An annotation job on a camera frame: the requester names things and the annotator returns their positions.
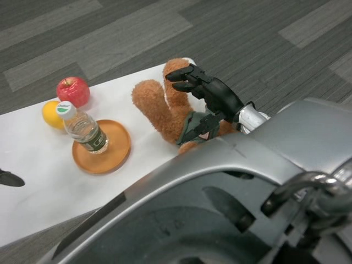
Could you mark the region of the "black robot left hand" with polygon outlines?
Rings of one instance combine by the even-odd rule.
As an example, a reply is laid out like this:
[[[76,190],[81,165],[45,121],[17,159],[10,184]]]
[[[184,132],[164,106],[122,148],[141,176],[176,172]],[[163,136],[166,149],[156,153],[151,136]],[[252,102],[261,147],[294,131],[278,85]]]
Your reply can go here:
[[[0,172],[0,184],[11,187],[22,187],[25,185],[24,180],[8,171],[1,170]]]

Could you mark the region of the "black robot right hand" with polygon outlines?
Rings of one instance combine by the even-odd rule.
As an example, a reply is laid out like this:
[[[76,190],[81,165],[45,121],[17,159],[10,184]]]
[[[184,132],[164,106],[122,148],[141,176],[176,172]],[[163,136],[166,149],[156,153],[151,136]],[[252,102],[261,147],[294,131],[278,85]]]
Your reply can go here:
[[[218,78],[205,74],[200,67],[187,67],[166,74],[173,89],[191,93],[206,103],[206,112],[192,112],[184,120],[184,128],[177,144],[194,141],[201,143],[213,139],[220,131],[220,122],[229,124],[239,121],[239,112],[244,104],[234,91]]]

